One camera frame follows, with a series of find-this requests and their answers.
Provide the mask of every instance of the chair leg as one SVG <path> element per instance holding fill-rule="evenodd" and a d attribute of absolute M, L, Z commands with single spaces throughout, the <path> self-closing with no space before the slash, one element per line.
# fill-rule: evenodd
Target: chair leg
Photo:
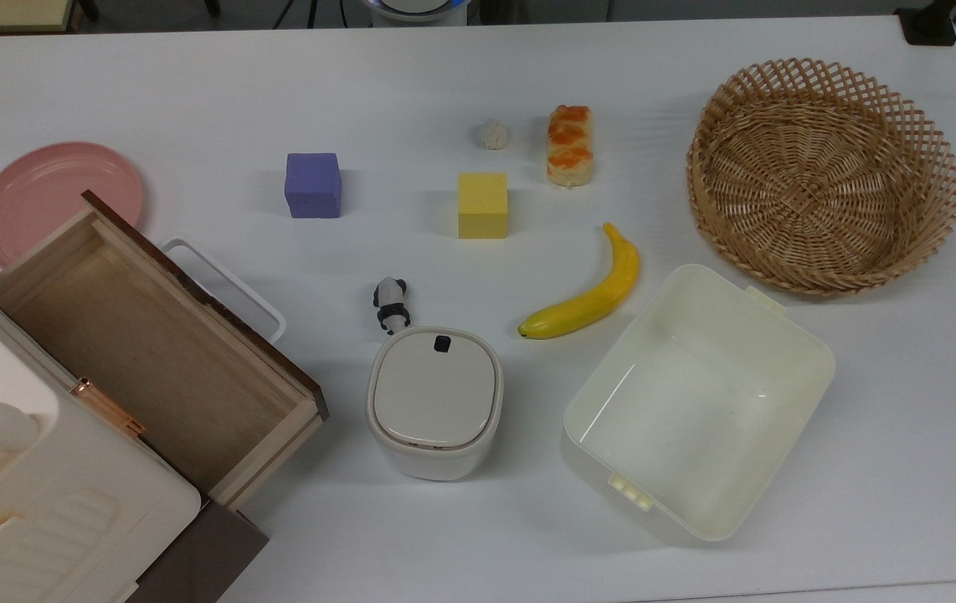
<path fill-rule="evenodd" d="M 95 4 L 95 0 L 79 0 L 80 8 L 84 11 L 84 15 L 87 15 L 87 18 L 96 22 L 99 20 L 99 7 Z"/>

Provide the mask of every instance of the banana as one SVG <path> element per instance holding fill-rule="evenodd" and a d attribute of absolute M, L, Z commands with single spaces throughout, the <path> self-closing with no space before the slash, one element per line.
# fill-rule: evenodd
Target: banana
<path fill-rule="evenodd" d="M 638 280 L 638 248 L 625 240 L 611 222 L 605 235 L 612 244 L 612 270 L 599 285 L 578 297 L 539 310 L 519 325 L 519 335 L 529 339 L 551 339 L 607 317 L 627 298 Z"/>

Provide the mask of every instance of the table surface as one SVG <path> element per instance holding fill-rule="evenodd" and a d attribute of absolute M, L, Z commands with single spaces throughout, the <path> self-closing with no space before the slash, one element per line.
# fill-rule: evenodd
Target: table surface
<path fill-rule="evenodd" d="M 742 529 L 654 539 L 563 462 L 563 409 L 677 266 L 756 285 L 693 228 L 685 154 L 708 96 L 781 57 L 840 61 L 914 99 L 956 153 L 956 46 L 915 49 L 894 17 L 413 30 L 0 38 L 0 171 L 83 140 L 129 157 L 150 240 L 184 233 L 290 321 L 280 350 L 321 383 L 328 423 L 244 512 L 271 541 L 224 600 L 653 600 L 956 580 L 956 228 L 910 275 L 858 296 L 761 286 L 834 351 L 802 438 Z M 56 69 L 64 62 L 65 69 Z M 551 186 L 559 103 L 597 120 L 594 181 Z M 475 144 L 490 117 L 502 152 Z M 293 220 L 288 152 L 336 152 L 343 216 Z M 457 240 L 458 172 L 508 174 L 507 240 Z M 538 308 L 597 282 L 612 221 L 635 293 L 563 338 Z M 385 336 L 378 280 L 417 324 L 477 333 L 506 371 L 501 428 L 459 483 L 395 472 L 364 421 Z"/>
<path fill-rule="evenodd" d="M 777 595 L 691 600 L 693 603 L 950 603 L 956 600 L 956 583 L 781 592 Z"/>
<path fill-rule="evenodd" d="M 65 31 L 73 0 L 0 0 L 0 32 Z"/>

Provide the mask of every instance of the cotton ball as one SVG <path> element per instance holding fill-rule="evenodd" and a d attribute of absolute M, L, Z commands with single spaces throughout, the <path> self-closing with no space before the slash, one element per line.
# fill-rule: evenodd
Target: cotton ball
<path fill-rule="evenodd" d="M 481 127 L 481 144 L 491 150 L 500 150 L 508 146 L 508 129 L 504 123 L 490 119 Z"/>

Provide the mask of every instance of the pink plate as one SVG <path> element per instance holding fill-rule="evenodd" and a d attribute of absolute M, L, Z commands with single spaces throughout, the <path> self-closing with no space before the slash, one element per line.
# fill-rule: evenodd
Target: pink plate
<path fill-rule="evenodd" d="M 140 220 L 140 175 L 113 149 L 60 142 L 8 164 L 0 174 L 0 267 L 86 209 L 80 194 L 88 188 L 127 223 Z"/>

